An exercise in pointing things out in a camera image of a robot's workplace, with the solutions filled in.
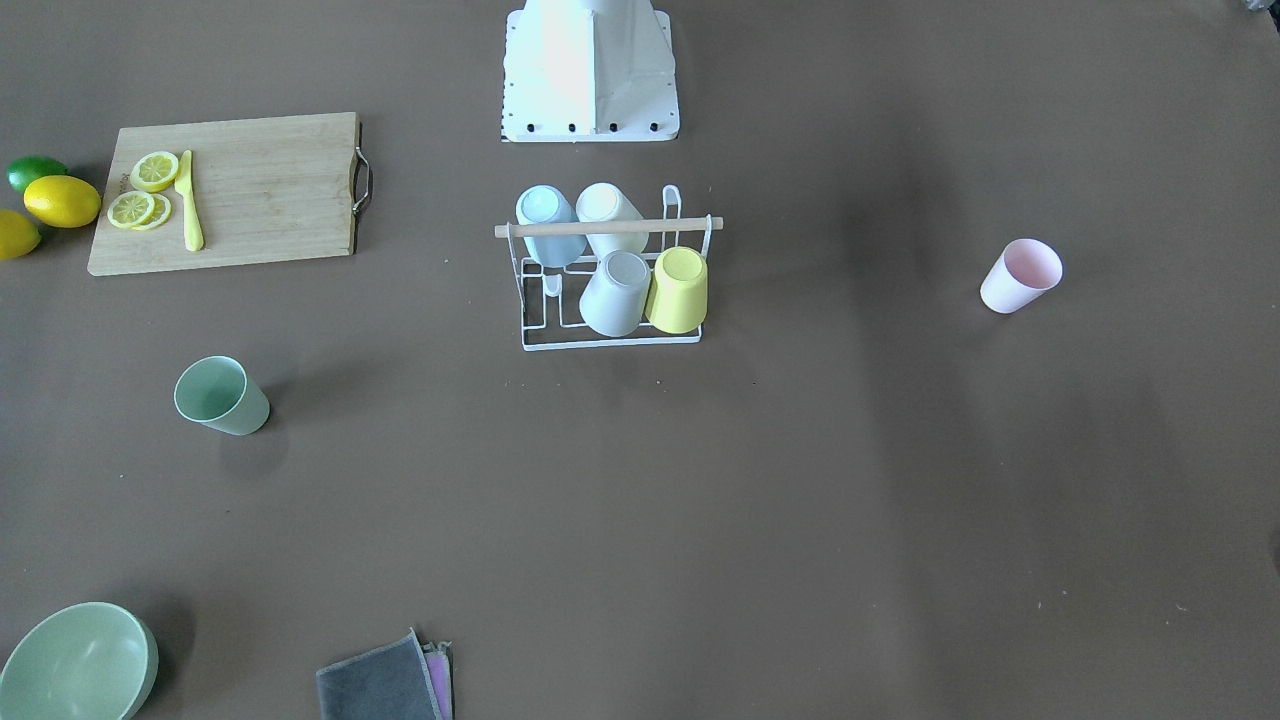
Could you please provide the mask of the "grey cup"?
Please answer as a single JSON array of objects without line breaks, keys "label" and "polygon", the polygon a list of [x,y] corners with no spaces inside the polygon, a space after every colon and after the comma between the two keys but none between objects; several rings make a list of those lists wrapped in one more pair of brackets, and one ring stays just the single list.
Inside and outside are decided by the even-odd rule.
[{"label": "grey cup", "polygon": [[635,252],[604,256],[582,292],[579,310],[589,328],[605,337],[627,336],[639,327],[650,288],[650,269]]}]

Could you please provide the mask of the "green bowl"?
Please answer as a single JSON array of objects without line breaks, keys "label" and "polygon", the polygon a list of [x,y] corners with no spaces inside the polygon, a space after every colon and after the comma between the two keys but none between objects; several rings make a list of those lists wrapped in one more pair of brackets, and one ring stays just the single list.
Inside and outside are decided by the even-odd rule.
[{"label": "green bowl", "polygon": [[3,669],[4,719],[132,719],[148,698],[159,653],[134,614],[84,602],[44,619]]}]

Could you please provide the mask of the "yellow plastic knife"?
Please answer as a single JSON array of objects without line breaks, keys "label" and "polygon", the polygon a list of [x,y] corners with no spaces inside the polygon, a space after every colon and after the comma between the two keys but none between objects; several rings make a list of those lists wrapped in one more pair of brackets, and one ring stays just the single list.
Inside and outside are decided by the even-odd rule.
[{"label": "yellow plastic knife", "polygon": [[183,234],[186,249],[198,252],[205,246],[204,228],[198,215],[198,204],[193,182],[193,152],[187,149],[179,155],[174,187],[183,202]]}]

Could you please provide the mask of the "pink cloth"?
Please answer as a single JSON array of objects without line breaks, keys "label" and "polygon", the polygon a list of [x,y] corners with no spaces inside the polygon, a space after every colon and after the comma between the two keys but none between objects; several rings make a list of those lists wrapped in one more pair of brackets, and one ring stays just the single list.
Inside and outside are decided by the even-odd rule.
[{"label": "pink cloth", "polygon": [[436,703],[438,717],[451,720],[453,711],[453,687],[451,670],[449,641],[422,644],[422,656],[431,682],[431,692]]}]

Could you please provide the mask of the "lemon slice lower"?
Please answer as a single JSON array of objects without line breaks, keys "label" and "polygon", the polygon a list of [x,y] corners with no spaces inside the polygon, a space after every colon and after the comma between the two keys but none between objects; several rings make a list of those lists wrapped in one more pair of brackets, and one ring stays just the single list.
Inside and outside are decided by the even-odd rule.
[{"label": "lemon slice lower", "polygon": [[115,197],[105,211],[106,219],[116,228],[134,229],[146,225],[157,211],[157,200],[147,191],[129,191]]}]

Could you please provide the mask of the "yellow lemon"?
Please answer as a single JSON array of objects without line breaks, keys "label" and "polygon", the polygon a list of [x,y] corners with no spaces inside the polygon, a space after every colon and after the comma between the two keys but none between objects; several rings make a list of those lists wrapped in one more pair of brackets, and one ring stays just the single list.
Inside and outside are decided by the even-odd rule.
[{"label": "yellow lemon", "polygon": [[77,228],[93,222],[101,209],[96,188],[73,176],[44,176],[23,192],[27,211],[45,225]]},{"label": "yellow lemon", "polygon": [[12,209],[0,210],[0,259],[22,258],[41,242],[38,227],[26,215]]}]

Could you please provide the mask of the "cream white cup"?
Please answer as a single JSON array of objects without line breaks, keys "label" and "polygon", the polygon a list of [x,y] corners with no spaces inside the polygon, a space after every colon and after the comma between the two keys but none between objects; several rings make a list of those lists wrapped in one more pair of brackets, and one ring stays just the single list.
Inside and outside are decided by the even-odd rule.
[{"label": "cream white cup", "polygon": [[[631,204],[622,191],[611,183],[598,182],[588,186],[575,205],[579,222],[637,222],[643,214]],[[645,251],[646,232],[609,232],[586,234],[591,254],[603,259],[613,251],[640,254]]]}]

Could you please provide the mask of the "light blue cup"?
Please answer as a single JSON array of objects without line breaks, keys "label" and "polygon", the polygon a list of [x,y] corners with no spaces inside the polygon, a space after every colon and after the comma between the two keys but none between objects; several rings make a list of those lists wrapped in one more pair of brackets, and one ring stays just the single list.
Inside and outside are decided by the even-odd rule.
[{"label": "light blue cup", "polygon": [[[573,205],[558,188],[536,184],[525,190],[515,204],[521,225],[575,223],[579,220]],[[579,260],[588,246],[585,234],[547,234],[524,237],[530,258],[549,268],[563,268]]]}]

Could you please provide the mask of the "yellow cup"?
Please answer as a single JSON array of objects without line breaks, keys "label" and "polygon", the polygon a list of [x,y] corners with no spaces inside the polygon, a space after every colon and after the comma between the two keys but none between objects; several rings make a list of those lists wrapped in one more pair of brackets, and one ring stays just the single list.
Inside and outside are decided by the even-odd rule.
[{"label": "yellow cup", "polygon": [[645,318],[668,334],[696,329],[708,309],[707,260],[694,249],[675,246],[655,260]]}]

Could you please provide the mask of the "wooden cutting board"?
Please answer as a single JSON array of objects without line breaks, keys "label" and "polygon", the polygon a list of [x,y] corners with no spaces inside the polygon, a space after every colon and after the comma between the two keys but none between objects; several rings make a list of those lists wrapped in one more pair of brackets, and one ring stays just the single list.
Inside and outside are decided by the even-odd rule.
[{"label": "wooden cutting board", "polygon": [[92,275],[238,266],[355,251],[361,122],[353,111],[214,120],[120,129],[102,193],[131,190],[146,154],[193,154],[193,187],[204,247],[184,242],[182,199],[168,222],[122,229],[101,217],[90,250]]}]

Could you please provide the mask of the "grey cloth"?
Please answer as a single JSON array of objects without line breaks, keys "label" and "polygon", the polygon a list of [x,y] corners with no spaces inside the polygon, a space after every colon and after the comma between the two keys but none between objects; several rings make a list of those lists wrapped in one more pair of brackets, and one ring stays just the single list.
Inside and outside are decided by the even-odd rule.
[{"label": "grey cloth", "polygon": [[415,632],[316,671],[323,719],[439,719]]}]

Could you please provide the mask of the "green lime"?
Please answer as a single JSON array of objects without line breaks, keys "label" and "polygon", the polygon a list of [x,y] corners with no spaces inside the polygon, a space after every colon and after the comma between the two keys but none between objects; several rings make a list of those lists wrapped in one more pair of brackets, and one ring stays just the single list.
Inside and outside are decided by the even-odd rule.
[{"label": "green lime", "polygon": [[31,183],[47,176],[67,176],[68,167],[46,155],[26,155],[6,165],[6,179],[18,193],[24,193]]}]

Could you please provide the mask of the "pink cup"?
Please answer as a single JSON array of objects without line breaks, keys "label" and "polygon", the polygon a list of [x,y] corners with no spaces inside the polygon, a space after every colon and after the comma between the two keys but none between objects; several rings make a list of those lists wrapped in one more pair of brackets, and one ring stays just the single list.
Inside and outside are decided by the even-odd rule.
[{"label": "pink cup", "polygon": [[1056,287],[1064,275],[1062,259],[1034,238],[1010,242],[980,284],[980,300],[992,311],[1011,314]]}]

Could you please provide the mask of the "green cup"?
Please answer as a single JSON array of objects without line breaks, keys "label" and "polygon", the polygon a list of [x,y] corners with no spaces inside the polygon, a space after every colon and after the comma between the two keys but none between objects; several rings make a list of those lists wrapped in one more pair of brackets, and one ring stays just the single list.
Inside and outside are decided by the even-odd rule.
[{"label": "green cup", "polygon": [[184,419],[230,436],[255,433],[271,411],[243,365],[228,356],[202,357],[188,366],[175,383],[174,404]]}]

